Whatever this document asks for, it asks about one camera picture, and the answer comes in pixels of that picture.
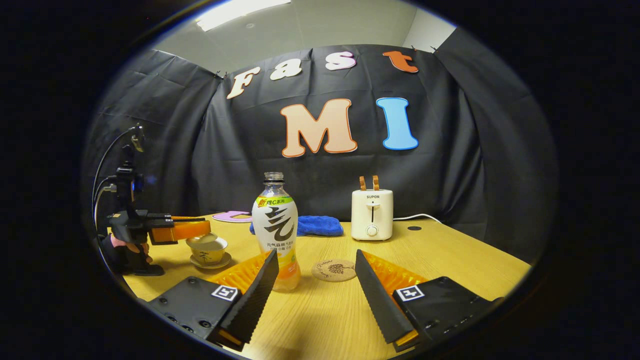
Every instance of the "cork coaster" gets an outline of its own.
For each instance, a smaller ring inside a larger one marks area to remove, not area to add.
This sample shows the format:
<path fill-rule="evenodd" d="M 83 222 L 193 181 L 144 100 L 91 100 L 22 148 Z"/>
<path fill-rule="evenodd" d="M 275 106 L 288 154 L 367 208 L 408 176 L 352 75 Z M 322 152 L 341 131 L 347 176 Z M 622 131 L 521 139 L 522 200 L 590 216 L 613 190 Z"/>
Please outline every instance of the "cork coaster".
<path fill-rule="evenodd" d="M 347 281 L 356 277 L 355 264 L 346 260 L 323 260 L 311 270 L 320 280 L 330 282 Z"/>

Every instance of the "letter m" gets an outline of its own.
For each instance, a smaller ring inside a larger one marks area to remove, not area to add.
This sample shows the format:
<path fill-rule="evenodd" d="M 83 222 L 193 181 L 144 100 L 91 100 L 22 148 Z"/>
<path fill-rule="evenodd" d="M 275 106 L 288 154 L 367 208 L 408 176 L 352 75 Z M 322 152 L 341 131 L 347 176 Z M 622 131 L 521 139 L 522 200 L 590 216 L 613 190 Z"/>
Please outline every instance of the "letter m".
<path fill-rule="evenodd" d="M 324 146 L 326 152 L 350 152 L 358 148 L 358 144 L 351 138 L 349 115 L 351 106 L 349 99 L 332 99 L 324 104 L 320 116 L 316 120 L 302 104 L 290 105 L 280 113 L 287 119 L 287 147 L 282 150 L 282 156 L 295 158 L 305 153 L 300 145 L 300 135 L 314 154 L 320 149 L 324 134 L 329 140 Z"/>

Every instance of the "blue towel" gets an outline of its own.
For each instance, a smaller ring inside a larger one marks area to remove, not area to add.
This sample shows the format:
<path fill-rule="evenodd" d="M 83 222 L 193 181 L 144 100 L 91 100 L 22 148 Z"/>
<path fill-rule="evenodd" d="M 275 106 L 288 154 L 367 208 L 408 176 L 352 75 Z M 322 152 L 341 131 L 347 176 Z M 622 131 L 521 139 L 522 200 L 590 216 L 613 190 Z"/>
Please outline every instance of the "blue towel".
<path fill-rule="evenodd" d="M 249 227 L 249 231 L 253 231 L 253 222 Z M 344 230 L 342 225 L 336 218 L 332 217 L 298 217 L 298 236 L 304 235 L 322 235 L 322 236 L 340 236 Z"/>

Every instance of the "white toaster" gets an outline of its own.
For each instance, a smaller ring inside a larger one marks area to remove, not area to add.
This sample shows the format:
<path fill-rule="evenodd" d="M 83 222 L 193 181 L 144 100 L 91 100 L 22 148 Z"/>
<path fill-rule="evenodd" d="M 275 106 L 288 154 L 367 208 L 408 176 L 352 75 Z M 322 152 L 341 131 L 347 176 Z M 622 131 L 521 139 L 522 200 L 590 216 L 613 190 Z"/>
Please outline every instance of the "white toaster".
<path fill-rule="evenodd" d="M 380 241 L 393 233 L 394 193 L 391 190 L 357 190 L 351 193 L 351 237 Z"/>

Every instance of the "wall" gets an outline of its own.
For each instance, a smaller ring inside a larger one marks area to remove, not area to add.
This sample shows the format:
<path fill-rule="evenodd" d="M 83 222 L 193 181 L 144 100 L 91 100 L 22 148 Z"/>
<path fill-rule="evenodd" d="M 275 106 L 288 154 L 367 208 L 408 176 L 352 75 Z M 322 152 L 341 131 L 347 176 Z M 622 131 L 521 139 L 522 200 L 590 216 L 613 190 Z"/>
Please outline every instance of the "wall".
<path fill-rule="evenodd" d="M 454 24 L 418 8 L 403 47 L 413 46 L 418 50 L 432 53 L 431 47 L 437 49 L 455 29 Z"/>

